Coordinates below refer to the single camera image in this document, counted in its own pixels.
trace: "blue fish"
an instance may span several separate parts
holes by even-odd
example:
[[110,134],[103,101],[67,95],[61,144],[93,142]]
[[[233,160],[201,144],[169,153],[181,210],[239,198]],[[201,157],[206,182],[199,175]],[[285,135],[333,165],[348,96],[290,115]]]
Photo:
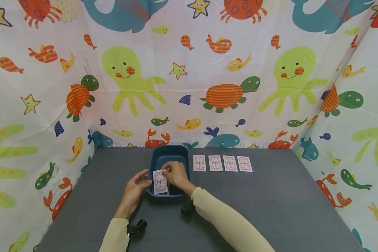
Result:
[[190,96],[191,95],[182,96],[182,98],[179,100],[179,103],[190,105]]
[[64,133],[64,128],[59,120],[55,124],[55,133],[56,133],[56,137]]
[[168,0],[116,0],[109,13],[102,13],[96,0],[81,0],[93,21],[100,26],[117,32],[141,31],[150,17],[163,8]]
[[316,148],[316,145],[313,144],[311,138],[308,141],[304,141],[304,138],[301,138],[301,148],[304,148],[302,158],[308,161],[316,160],[319,157],[319,152]]
[[234,148],[239,144],[239,137],[236,135],[217,135],[220,130],[218,127],[215,127],[213,130],[207,127],[206,130],[207,132],[203,132],[203,134],[210,135],[213,137],[213,139],[208,142],[205,148]]

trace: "green fish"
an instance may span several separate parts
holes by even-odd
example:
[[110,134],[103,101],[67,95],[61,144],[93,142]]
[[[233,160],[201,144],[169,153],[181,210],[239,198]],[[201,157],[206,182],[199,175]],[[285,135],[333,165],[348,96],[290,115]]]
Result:
[[372,185],[360,185],[356,182],[356,177],[354,177],[353,174],[351,174],[348,170],[343,169],[340,172],[341,179],[348,184],[351,187],[357,188],[357,189],[368,189],[371,190]]
[[154,28],[154,27],[153,27],[153,32],[162,35],[162,34],[167,34],[167,33],[169,32],[169,29],[168,29],[168,27],[166,27],[166,26],[160,26],[160,27],[158,27],[158,28]]
[[287,122],[287,125],[289,125],[291,128],[295,128],[295,127],[303,125],[307,120],[308,120],[308,117],[302,122],[300,120],[289,120]]
[[50,162],[49,164],[49,171],[47,173],[41,173],[39,178],[35,182],[35,188],[40,190],[46,186],[49,182],[50,178],[52,177],[53,171],[55,169],[55,164]]
[[166,117],[164,120],[162,120],[161,118],[151,119],[151,123],[154,124],[155,126],[166,124],[166,122],[168,122],[168,121],[169,121],[168,117]]

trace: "starfish illustration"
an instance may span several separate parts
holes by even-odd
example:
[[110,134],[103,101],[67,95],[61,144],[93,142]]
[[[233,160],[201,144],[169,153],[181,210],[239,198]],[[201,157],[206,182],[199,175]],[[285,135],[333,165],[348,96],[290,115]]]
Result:
[[[9,125],[0,128],[0,143],[9,136],[21,132],[23,129],[24,125]],[[0,145],[0,159],[17,156],[26,156],[34,154],[37,151],[38,147],[5,147]],[[19,179],[25,177],[25,175],[27,175],[27,172],[24,170],[9,169],[0,166],[0,179],[2,180]],[[14,206],[15,199],[13,199],[8,194],[0,191],[0,207],[12,208]]]
[[172,63],[172,71],[170,72],[170,74],[175,74],[176,75],[176,79],[178,80],[181,75],[187,75],[188,73],[185,72],[185,67],[186,66],[179,66],[178,64],[176,64],[175,62]]

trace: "orange turtle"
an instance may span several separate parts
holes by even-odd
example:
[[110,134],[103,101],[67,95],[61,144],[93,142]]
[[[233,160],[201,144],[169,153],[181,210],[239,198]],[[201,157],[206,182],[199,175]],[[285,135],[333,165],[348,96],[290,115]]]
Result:
[[81,85],[73,84],[70,85],[70,87],[71,91],[66,99],[67,109],[70,112],[67,118],[73,116],[73,122],[78,122],[80,120],[79,114],[83,106],[91,107],[91,102],[95,101],[94,96],[90,95],[89,92],[97,90],[99,83],[96,77],[85,75],[83,79],[81,79]]

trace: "turtle illustration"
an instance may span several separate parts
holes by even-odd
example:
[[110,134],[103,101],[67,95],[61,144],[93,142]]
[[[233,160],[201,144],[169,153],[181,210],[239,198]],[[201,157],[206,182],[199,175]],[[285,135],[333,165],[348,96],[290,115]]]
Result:
[[66,99],[67,109],[70,112],[67,118],[73,116],[73,122],[78,122],[83,106],[91,107],[91,102],[95,101],[94,96],[90,95],[89,92],[97,90],[99,83],[96,77],[88,74],[81,79],[81,85],[73,84],[70,87],[71,91]]
[[333,84],[332,89],[324,98],[322,111],[325,112],[325,117],[328,117],[330,114],[337,117],[340,114],[340,110],[337,109],[338,106],[343,106],[349,109],[357,109],[361,107],[363,103],[363,96],[356,91],[350,90],[337,95],[336,86]]
[[257,76],[246,78],[240,86],[234,84],[215,85],[207,90],[206,98],[200,98],[200,100],[206,101],[203,105],[204,108],[212,109],[216,107],[216,112],[222,113],[228,107],[236,109],[237,103],[244,103],[246,98],[242,97],[242,95],[256,92],[259,85],[260,79]]

